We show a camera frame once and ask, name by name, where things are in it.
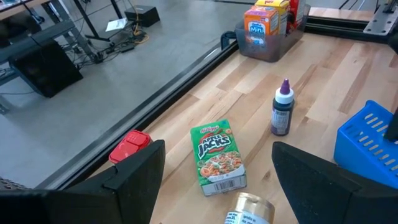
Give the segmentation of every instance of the barcode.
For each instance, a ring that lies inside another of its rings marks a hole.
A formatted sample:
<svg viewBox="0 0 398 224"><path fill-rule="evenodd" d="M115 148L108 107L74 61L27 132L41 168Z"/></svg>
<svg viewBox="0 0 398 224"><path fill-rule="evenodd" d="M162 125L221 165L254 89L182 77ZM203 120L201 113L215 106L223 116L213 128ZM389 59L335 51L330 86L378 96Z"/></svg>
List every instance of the barcode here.
<svg viewBox="0 0 398 224"><path fill-rule="evenodd" d="M279 111L279 110L275 110L274 113L278 116L287 116L288 115L288 111Z"/></svg>
<svg viewBox="0 0 398 224"><path fill-rule="evenodd" d="M229 181L225 181L225 182L222 182L222 183L214 185L214 188L217 191L228 189L228 188L231 188L231 187L235 187L235 181L234 180L229 180Z"/></svg>

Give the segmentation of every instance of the black box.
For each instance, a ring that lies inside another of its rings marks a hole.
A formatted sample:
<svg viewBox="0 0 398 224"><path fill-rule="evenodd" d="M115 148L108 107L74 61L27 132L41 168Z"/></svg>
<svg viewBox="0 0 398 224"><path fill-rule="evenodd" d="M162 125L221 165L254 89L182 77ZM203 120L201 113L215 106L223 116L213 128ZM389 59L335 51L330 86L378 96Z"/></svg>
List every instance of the black box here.
<svg viewBox="0 0 398 224"><path fill-rule="evenodd" d="M53 39L13 55L9 64L32 89L49 98L83 78Z"/></svg>
<svg viewBox="0 0 398 224"><path fill-rule="evenodd" d="M154 6L136 5L136 9L138 12L139 22L143 27L150 27L160 20L159 14ZM136 12L133 8L124 11L124 13L129 21L135 21L137 19Z"/></svg>

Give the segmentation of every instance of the butcher block countertop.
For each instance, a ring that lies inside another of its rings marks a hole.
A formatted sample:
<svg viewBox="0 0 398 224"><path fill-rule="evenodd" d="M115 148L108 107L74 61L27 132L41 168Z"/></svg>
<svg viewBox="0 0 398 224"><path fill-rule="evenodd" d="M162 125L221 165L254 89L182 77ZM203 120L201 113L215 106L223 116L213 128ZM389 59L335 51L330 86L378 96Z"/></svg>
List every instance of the butcher block countertop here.
<svg viewBox="0 0 398 224"><path fill-rule="evenodd" d="M368 21L373 13L313 8L311 15ZM277 137L270 131L272 99L284 78L296 105L290 134ZM154 140L164 139L167 152L151 223L224 223L237 192L273 203L274 223L297 223L271 161L272 143L283 141L333 161L337 129L366 100L390 111L398 107L398 56L387 45L305 34L276 63L235 52L145 130ZM230 122L248 186L205 197L190 129L220 119Z"/></svg>

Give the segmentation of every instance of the concrete floor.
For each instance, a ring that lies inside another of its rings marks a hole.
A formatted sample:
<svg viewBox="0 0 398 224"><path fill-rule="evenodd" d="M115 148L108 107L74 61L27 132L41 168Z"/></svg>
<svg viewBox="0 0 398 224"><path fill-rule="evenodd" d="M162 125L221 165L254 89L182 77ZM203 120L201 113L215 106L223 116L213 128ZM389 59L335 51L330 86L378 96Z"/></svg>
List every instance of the concrete floor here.
<svg viewBox="0 0 398 224"><path fill-rule="evenodd" d="M308 1L318 7L338 7L343 2ZM369 2L363 9L372 10ZM64 4L80 28L81 15L74 3L64 0ZM92 0L86 11L90 14L108 4L108 0ZM83 80L51 99L35 93L3 96L14 108L0 116L1 177L28 187L39 185L215 46L220 35L233 30L243 12L250 8L201 0L137 0L136 4L156 6L160 15L161 22L145 29L150 35L148 42L110 62L82 69ZM118 1L118 5L121 11L130 7L127 0ZM40 8L37 12L46 16ZM90 15L97 29L115 18L111 6ZM90 34L86 24L82 33ZM0 87L1 93L29 91L21 79Z"/></svg>

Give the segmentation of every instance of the green cereal box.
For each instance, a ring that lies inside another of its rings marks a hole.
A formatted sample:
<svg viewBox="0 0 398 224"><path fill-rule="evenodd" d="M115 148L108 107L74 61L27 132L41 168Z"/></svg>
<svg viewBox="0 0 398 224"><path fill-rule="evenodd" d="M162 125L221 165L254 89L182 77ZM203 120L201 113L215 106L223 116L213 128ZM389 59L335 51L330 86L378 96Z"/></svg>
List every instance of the green cereal box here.
<svg viewBox="0 0 398 224"><path fill-rule="evenodd" d="M199 184L206 196L245 187L246 171L228 121L191 129Z"/></svg>

